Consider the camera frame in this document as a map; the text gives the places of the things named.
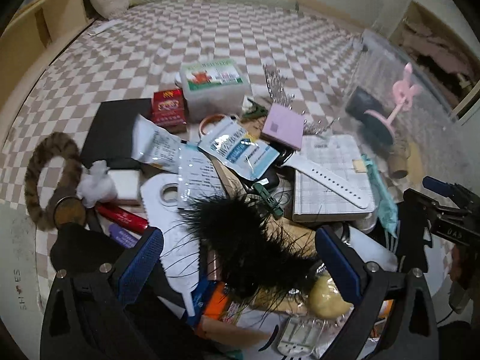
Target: black cable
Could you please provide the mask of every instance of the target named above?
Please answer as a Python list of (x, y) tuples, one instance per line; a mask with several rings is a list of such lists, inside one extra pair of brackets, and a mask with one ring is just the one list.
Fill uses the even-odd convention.
[(453, 312), (453, 310), (450, 311), (445, 318), (443, 318), (443, 319), (441, 319), (440, 321), (438, 321), (438, 322), (437, 322), (437, 326), (440, 325), (440, 323), (442, 323), (443, 321), (445, 321), (450, 315), (452, 315), (452, 312)]

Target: orange bangle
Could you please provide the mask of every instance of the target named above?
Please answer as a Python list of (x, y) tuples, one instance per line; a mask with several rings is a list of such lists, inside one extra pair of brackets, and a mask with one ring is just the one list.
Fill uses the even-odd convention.
[(206, 135), (206, 133), (204, 132), (203, 129), (205, 128), (205, 126), (206, 126), (207, 124), (219, 122), (219, 121), (222, 120), (224, 117), (227, 117), (227, 115), (224, 115), (224, 114), (213, 114), (213, 115), (207, 116), (205, 119), (203, 119), (203, 120), (200, 122), (200, 125), (198, 126), (198, 133), (200, 134), (200, 136)]

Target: blue gripper pad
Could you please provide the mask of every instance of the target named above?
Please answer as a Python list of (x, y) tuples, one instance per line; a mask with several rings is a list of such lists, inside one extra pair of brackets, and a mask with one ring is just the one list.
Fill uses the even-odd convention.
[(162, 250), (163, 234), (156, 228), (118, 279), (117, 298), (123, 307), (135, 303)]
[(360, 278), (323, 227), (316, 231), (315, 249), (337, 285), (343, 300), (354, 306), (359, 305), (362, 300)]
[(452, 187), (448, 183), (444, 183), (443, 181), (437, 180), (436, 178), (426, 176), (423, 178), (422, 185), (435, 193), (438, 193), (439, 195), (445, 196), (446, 198), (449, 198), (452, 196)]

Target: red cigarette box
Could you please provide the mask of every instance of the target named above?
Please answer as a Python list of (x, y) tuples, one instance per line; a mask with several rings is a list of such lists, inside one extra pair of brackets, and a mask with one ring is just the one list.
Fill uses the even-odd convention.
[(185, 99), (181, 89), (160, 91), (153, 94), (151, 120), (169, 132), (187, 130)]

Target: white tissue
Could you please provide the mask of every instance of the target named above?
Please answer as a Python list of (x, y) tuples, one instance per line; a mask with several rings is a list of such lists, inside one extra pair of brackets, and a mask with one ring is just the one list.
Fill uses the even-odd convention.
[(88, 173), (82, 174), (77, 194), (85, 207), (92, 208), (96, 202), (110, 202), (117, 197), (115, 184), (108, 176), (108, 171), (107, 162), (101, 160), (95, 161)]

